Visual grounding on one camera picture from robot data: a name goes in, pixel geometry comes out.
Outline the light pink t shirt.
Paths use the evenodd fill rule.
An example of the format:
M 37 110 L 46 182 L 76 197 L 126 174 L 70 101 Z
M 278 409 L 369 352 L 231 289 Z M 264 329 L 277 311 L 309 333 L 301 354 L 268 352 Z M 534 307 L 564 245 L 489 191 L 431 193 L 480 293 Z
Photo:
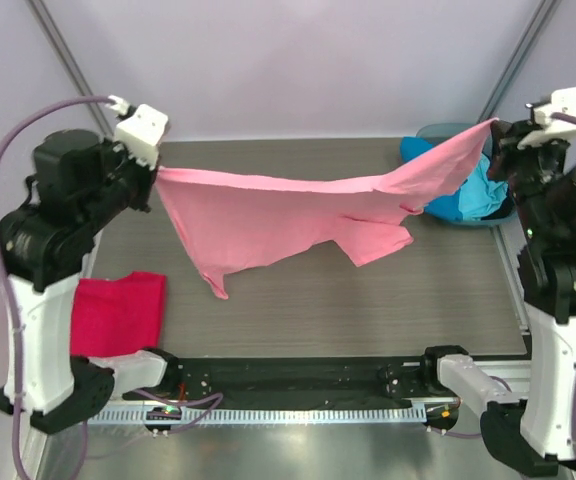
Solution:
M 156 189 L 200 277 L 227 299 L 226 276 L 324 242 L 334 242 L 357 267 L 410 245 L 404 219 L 462 186 L 490 126 L 472 126 L 381 175 L 306 181 L 160 168 Z

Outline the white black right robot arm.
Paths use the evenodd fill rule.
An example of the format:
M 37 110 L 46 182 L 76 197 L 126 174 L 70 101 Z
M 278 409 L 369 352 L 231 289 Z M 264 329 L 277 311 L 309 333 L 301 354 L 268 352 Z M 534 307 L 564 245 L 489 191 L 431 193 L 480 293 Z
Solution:
M 556 133 L 535 120 L 491 125 L 489 176 L 506 181 L 526 239 L 518 273 L 531 333 L 529 391 L 507 391 L 458 346 L 426 350 L 428 385 L 478 417 L 488 453 L 526 478 L 576 471 L 576 117 Z

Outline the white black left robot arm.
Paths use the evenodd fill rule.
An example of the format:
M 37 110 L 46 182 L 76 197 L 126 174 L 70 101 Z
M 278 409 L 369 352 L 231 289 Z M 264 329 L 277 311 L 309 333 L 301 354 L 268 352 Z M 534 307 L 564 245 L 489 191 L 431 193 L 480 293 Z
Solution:
M 49 135 L 33 152 L 22 204 L 0 220 L 10 363 L 0 411 L 27 413 L 52 435 L 96 416 L 113 398 L 173 386 L 178 359 L 158 348 L 98 359 L 72 353 L 71 315 L 84 258 L 122 211 L 147 211 L 159 134 L 82 129 Z

